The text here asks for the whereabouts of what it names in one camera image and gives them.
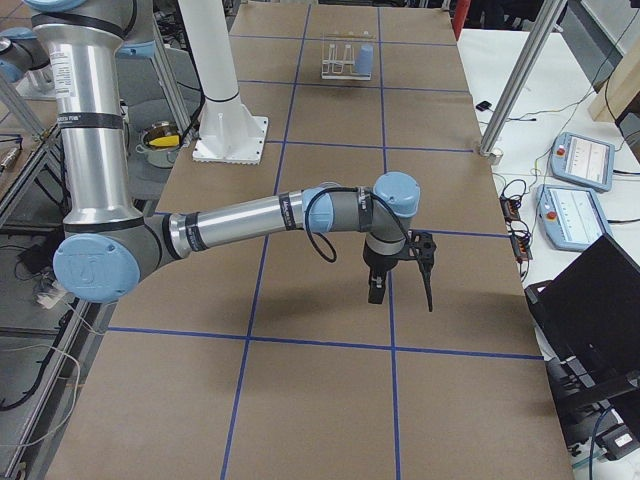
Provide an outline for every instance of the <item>table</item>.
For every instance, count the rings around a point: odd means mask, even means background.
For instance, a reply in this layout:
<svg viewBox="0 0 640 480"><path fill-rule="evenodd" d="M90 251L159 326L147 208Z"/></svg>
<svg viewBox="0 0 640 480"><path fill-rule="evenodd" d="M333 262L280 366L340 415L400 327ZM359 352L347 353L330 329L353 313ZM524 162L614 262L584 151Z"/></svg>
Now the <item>table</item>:
<svg viewBox="0 0 640 480"><path fill-rule="evenodd" d="M482 100L488 100L494 105L497 103L524 45L526 35L523 32L484 30L463 32L459 48L474 103ZM510 117L518 118L527 112L540 110L559 110L574 102L585 100L577 109L571 107L561 112L529 116L537 118L536 122L508 122L496 145L503 149L505 155L500 164L493 167L493 172L504 177L506 181L522 178L532 185L535 175L530 170L536 157L542 156L538 161L538 168L542 173L536 185L566 185L565 182L553 178L550 172L548 176L545 175L547 155L543 155L561 130L610 142L616 147L621 146L620 151L616 153L615 168L640 171L638 160L623 142L618 129L613 124L591 120L587 108L589 102L595 98L592 92L589 79L585 77L562 36L559 33L551 34ZM490 112L476 114L480 122L488 121L491 115ZM495 177L495 181L497 191L500 192L503 181L498 176ZM521 187L517 186L508 193L521 191ZM520 209L521 217L530 226L536 224L534 195L525 196ZM640 181L637 177L634 179L614 176L611 191L598 194L598 197L608 219L640 218ZM640 262L640 223L612 225L611 228L616 241L636 262ZM576 252L554 249L541 231L539 223L533 237L533 260L529 265L525 285L555 278L579 255ZM636 451L617 462L595 462L594 476L603 480L633 478L639 464L640 452ZM586 469L582 469L576 470L575 476L577 479L586 479L588 474Z"/></svg>
<svg viewBox="0 0 640 480"><path fill-rule="evenodd" d="M334 30L375 33L366 85L320 80ZM250 3L231 37L262 161L184 151L158 210L406 171L434 312L408 264L365 303L358 234L336 265L301 232L173 263L120 302L47 478L572 478L448 15Z"/></svg>

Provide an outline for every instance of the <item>white surface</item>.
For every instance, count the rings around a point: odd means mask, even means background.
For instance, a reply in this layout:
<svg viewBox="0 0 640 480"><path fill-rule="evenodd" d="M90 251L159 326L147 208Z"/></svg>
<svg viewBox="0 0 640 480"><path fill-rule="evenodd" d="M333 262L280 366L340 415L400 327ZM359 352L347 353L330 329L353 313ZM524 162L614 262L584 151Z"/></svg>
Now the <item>white surface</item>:
<svg viewBox="0 0 640 480"><path fill-rule="evenodd" d="M523 32L463 30L458 46L475 104L488 100L495 107L526 36L527 33ZM531 72L511 117L520 117L527 112L561 109L581 100L589 92L589 79L585 77L562 36L554 33ZM578 106L566 127L565 123L574 112L573 107L558 113L530 116L529 118L537 118L535 122L508 122L496 144L504 151L504 157L499 165L493 167L493 171L502 175L507 182L520 178L529 186L534 184L536 177L531 174L531 170L536 159L541 157L538 160L538 168L543 173L531 188L531 194L525 195L520 209L522 219L534 233L531 245L533 260L529 265L525 285L555 278L579 255L554 249L544 235L540 222L535 221L536 188L544 183L570 185L551 177L550 169L549 175L545 175L548 159L545 152L551 148L554 139L562 131L610 142L616 147L623 143L622 135L613 124L596 123L591 120L587 111L591 98L593 95ZM488 111L476 114L479 121L487 122L491 117L491 112ZM640 172L640 165L626 144L616 153L614 168ZM500 192L503 180L498 176L494 176L494 180L497 191ZM507 196L519 193L522 193L522 184L513 185L507 191ZM640 177L614 176L611 191L598 194L598 198L608 219L640 218ZM636 262L640 263L640 223L612 225L611 229L614 238ZM577 480L588 478L586 468L576 470L574 474ZM640 451L637 450L617 462L594 462L594 478L640 479Z"/></svg>
<svg viewBox="0 0 640 480"><path fill-rule="evenodd" d="M582 0L582 5L591 17L602 28L602 31L615 43L629 21L636 13L629 0ZM640 36L640 15L618 44L622 53L627 53L633 42Z"/></svg>

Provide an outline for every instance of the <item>device screen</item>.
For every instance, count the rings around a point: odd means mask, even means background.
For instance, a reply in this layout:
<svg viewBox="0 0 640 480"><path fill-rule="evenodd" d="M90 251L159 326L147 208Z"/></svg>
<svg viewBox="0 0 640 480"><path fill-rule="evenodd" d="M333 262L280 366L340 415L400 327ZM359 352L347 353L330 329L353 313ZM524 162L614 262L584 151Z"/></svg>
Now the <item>device screen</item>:
<svg viewBox="0 0 640 480"><path fill-rule="evenodd" d="M602 227L588 192L560 188L550 190L568 242L590 245L602 236Z"/></svg>
<svg viewBox="0 0 640 480"><path fill-rule="evenodd" d="M601 143L571 137L567 161L567 173L604 183L604 174L609 158L609 147Z"/></svg>

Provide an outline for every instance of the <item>electronic device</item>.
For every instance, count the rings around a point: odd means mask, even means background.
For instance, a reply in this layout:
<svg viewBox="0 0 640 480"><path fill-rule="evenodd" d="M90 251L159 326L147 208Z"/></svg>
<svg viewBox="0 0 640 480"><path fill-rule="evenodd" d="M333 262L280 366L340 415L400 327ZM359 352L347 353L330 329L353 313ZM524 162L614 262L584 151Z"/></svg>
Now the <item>electronic device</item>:
<svg viewBox="0 0 640 480"><path fill-rule="evenodd" d="M608 450L619 458L640 438L640 266L604 233L540 285L525 290L529 309L571 379L560 389L571 391L554 390L561 422L586 418L585 407L611 403L631 434L616 429L620 435Z"/></svg>
<svg viewBox="0 0 640 480"><path fill-rule="evenodd" d="M603 233L612 235L596 192L590 188L542 185L537 205L547 237L560 250L582 252Z"/></svg>
<svg viewBox="0 0 640 480"><path fill-rule="evenodd" d="M549 161L555 177L607 192L613 180L614 154L610 143L564 132L556 138Z"/></svg>

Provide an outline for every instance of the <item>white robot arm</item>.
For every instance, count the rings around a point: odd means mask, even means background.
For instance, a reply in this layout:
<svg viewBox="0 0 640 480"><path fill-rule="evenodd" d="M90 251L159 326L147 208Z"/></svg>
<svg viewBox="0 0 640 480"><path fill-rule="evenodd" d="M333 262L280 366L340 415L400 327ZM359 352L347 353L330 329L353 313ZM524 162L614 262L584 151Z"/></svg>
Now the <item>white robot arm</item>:
<svg viewBox="0 0 640 480"><path fill-rule="evenodd" d="M382 303L387 272L398 260L416 260L431 309L435 245L428 233L408 230L420 187L404 173L385 174L372 189L318 187L210 212L144 218L128 190L115 54L123 45L130 55L152 54L152 0L23 1L54 74L72 196L54 269L68 290L110 302L192 251L293 229L304 228L310 238L350 230L367 232L370 302Z"/></svg>

